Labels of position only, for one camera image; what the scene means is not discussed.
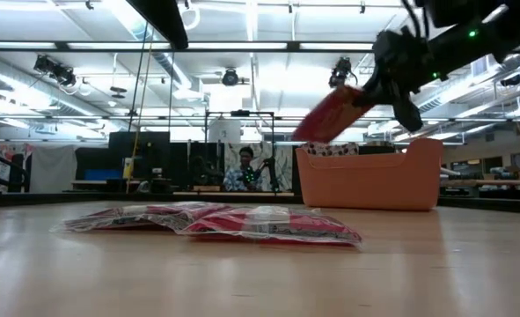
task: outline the person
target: person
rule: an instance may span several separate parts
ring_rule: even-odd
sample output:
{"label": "person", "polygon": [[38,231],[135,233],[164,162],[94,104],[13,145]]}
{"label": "person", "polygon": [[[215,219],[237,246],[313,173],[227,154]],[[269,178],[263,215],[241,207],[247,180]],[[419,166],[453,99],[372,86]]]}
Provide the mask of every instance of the person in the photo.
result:
{"label": "person", "polygon": [[244,182],[245,171],[250,169],[253,160],[253,150],[249,146],[243,147],[238,153],[240,166],[229,169],[224,175],[224,188],[227,191],[255,191],[261,190],[261,178],[256,181]]}

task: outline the table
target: table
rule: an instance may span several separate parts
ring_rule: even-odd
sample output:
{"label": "table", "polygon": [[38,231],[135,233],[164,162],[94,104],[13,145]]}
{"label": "table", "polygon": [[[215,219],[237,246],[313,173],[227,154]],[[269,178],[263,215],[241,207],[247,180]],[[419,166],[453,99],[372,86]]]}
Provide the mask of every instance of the table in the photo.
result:
{"label": "table", "polygon": [[48,232],[124,204],[0,209],[0,316],[520,316],[520,214],[324,210],[362,253]]}

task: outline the orange plastic bin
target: orange plastic bin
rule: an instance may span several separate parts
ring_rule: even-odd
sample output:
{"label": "orange plastic bin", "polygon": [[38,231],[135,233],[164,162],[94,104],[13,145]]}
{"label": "orange plastic bin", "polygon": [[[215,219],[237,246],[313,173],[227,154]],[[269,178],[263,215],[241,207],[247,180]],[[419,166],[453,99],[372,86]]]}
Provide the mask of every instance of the orange plastic bin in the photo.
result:
{"label": "orange plastic bin", "polygon": [[443,143],[421,138],[405,153],[317,157],[299,148],[304,203],[311,207],[430,210],[439,195]]}

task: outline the plastic bag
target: plastic bag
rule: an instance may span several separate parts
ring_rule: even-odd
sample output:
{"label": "plastic bag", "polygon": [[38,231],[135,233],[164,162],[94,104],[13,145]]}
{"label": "plastic bag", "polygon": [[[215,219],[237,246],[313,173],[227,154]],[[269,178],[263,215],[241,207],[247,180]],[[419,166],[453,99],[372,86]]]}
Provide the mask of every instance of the plastic bag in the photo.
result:
{"label": "plastic bag", "polygon": [[125,229],[147,225],[161,225],[175,231],[186,228],[200,217],[229,208],[231,206],[224,203],[202,202],[126,206],[64,220],[50,231],[86,232],[95,229]]}
{"label": "plastic bag", "polygon": [[177,233],[200,238],[244,238],[356,247],[363,242],[357,232],[333,217],[313,210],[275,206],[219,210],[201,217]]}

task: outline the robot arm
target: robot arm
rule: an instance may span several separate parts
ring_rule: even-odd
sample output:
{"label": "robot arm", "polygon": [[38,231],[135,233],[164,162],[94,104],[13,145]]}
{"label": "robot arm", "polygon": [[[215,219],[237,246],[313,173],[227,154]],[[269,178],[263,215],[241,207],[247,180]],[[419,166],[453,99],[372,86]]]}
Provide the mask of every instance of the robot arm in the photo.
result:
{"label": "robot arm", "polygon": [[[416,0],[436,27],[452,26],[432,40],[420,36],[420,23],[412,8],[416,35],[404,27],[401,34],[383,31],[373,50],[375,71],[363,87],[365,95],[355,106],[392,105],[395,117],[409,131],[421,128],[418,108],[410,101],[410,92],[436,79],[447,80],[448,74],[478,58],[493,54],[498,63],[520,46],[520,0]],[[494,18],[485,18],[500,4],[506,8]]]}

